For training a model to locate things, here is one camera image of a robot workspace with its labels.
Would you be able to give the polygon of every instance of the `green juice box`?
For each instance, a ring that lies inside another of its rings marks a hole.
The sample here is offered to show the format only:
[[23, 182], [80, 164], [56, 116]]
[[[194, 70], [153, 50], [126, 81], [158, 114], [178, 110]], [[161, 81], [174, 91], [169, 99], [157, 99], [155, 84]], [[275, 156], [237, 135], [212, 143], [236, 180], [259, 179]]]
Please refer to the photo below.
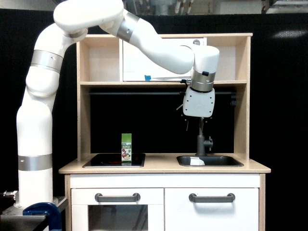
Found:
[[122, 161], [131, 161], [131, 133], [122, 133]]

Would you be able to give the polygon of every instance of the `faucet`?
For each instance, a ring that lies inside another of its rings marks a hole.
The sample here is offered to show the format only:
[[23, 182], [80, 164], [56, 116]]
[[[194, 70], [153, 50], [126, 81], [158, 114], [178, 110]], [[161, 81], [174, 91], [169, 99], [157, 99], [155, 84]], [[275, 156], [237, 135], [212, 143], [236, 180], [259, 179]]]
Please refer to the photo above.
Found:
[[199, 135], [197, 136], [197, 153], [196, 156], [206, 156], [205, 148], [209, 148], [209, 150], [213, 147], [213, 140], [209, 137], [208, 140], [205, 140], [203, 135], [203, 119], [204, 117], [200, 117], [199, 122]]

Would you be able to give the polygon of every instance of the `blue clamp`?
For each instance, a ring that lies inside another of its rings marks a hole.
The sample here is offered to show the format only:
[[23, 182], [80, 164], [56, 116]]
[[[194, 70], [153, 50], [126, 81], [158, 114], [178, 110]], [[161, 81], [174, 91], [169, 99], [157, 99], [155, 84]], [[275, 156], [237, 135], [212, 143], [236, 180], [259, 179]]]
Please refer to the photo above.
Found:
[[36, 203], [23, 210], [24, 216], [43, 214], [48, 216], [50, 231], [62, 231], [61, 213], [56, 205], [49, 202]]

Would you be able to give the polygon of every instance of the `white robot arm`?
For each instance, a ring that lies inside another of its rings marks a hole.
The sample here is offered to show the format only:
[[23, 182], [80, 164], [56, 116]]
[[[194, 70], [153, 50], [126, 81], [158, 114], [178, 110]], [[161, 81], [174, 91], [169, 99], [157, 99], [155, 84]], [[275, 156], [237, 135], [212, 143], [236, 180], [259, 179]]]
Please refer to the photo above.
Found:
[[88, 27], [99, 25], [174, 73], [184, 74], [192, 68], [192, 84], [183, 101], [186, 115], [210, 117], [214, 107], [217, 48], [166, 45], [151, 24], [124, 10], [121, 0], [68, 0], [56, 7], [54, 21], [35, 44], [22, 106], [17, 113], [18, 207], [53, 201], [53, 103], [64, 53], [86, 36]]

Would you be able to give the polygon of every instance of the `gray handle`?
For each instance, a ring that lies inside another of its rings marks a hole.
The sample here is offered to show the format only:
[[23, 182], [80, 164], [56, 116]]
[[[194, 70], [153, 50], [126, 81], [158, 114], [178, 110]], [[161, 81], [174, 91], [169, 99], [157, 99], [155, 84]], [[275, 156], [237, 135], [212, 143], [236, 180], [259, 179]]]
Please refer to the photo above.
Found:
[[191, 193], [189, 200], [194, 203], [232, 203], [235, 200], [235, 195], [229, 193], [227, 196], [197, 196]]
[[95, 195], [97, 202], [136, 202], [140, 200], [140, 194], [134, 193], [132, 196], [103, 196], [101, 193]]

